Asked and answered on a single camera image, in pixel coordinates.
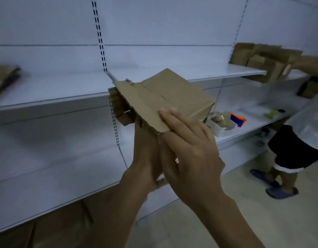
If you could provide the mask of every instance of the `leg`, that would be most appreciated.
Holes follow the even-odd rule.
[[[271,167],[270,170],[266,173],[266,178],[274,182],[279,174],[280,174],[280,171],[278,171],[274,167]]]
[[[282,179],[282,190],[286,193],[292,194],[293,187],[295,185],[298,173],[286,173],[284,171],[280,171],[280,176]]]

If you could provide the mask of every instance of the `tiled floor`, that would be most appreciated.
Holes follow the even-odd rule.
[[[271,199],[266,186],[249,173],[251,168],[266,170],[269,153],[264,153],[223,175],[224,191],[264,245],[269,247],[318,247],[318,162],[299,174],[300,194],[286,200]],[[206,248],[216,243],[196,215],[180,200],[137,222],[127,247]]]

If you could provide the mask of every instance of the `foot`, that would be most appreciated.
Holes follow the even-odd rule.
[[[273,187],[273,188],[279,188],[280,187],[280,184],[277,181],[275,181],[275,180],[274,181],[270,181],[266,177],[266,173],[264,171],[259,171],[259,170],[256,170],[256,169],[252,169],[250,172],[251,172],[251,174],[253,176],[255,176],[257,179],[260,179],[260,180],[264,181],[270,187]]]
[[[268,196],[274,199],[285,199],[298,195],[299,191],[296,187],[293,188],[292,193],[287,193],[283,191],[282,188],[268,188],[266,189],[266,193],[268,194]]]

